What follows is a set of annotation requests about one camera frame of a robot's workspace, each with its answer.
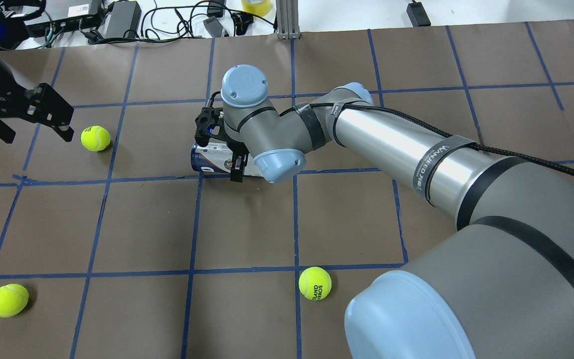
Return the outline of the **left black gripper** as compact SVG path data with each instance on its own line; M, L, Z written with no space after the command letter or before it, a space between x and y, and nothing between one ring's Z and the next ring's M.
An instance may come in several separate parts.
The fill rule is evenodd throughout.
M3 114L0 107L0 118L20 118L30 123L46 126L70 142L74 130L70 127L73 117L73 107L62 98L48 83L39 83L33 89L23 88L16 82L7 64L0 59L0 97L10 92L10 111ZM0 120L0 140L12 144L16 132Z

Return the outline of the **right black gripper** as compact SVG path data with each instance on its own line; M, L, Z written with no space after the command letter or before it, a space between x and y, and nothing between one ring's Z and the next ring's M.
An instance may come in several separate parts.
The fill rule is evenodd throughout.
M219 92L214 92L209 98L206 106L201 108L196 120L196 131L194 132L195 142L202 147L208 145L210 140L224 142L232 150L230 181L243 182L245 168L248 163L248 148L242 142L232 139L226 133L225 112L223 107L214 107L214 100Z

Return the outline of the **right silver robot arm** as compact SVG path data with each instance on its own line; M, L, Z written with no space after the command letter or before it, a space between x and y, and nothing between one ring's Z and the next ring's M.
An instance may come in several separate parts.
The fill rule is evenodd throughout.
M250 64L225 72L195 126L196 145L230 148L232 181L252 162L286 182L335 143L451 218L451 235L349 302L354 359L574 359L574 168L379 107L357 82L281 112Z

